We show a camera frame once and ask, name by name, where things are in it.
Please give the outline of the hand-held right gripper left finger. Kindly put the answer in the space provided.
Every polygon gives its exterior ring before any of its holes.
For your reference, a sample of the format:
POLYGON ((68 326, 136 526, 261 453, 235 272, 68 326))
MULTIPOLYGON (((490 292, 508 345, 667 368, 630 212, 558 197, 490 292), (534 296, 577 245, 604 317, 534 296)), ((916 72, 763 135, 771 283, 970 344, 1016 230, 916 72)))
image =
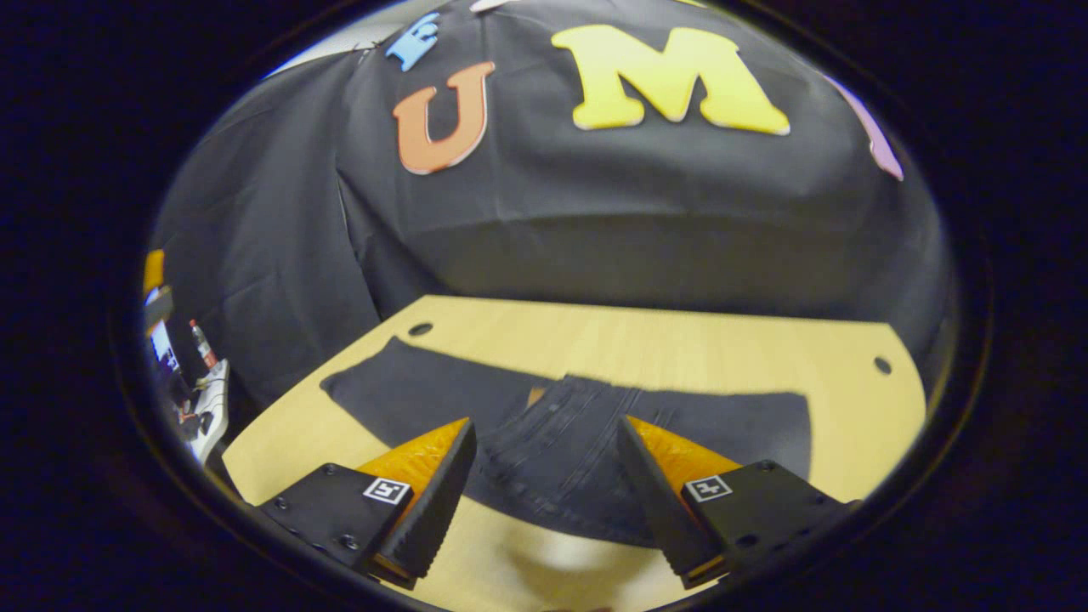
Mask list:
POLYGON ((358 467, 319 465, 258 507, 347 570, 411 590, 450 530, 475 456, 477 431, 466 417, 358 467))

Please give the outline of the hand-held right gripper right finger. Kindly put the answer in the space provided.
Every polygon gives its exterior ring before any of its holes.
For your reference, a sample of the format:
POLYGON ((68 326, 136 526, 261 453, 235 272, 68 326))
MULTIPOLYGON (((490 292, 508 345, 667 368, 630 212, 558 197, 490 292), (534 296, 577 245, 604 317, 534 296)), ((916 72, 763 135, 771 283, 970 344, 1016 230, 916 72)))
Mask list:
POLYGON ((615 443, 650 534, 687 589, 749 582, 796 560, 856 505, 778 462, 742 465, 633 416, 618 423, 615 443))

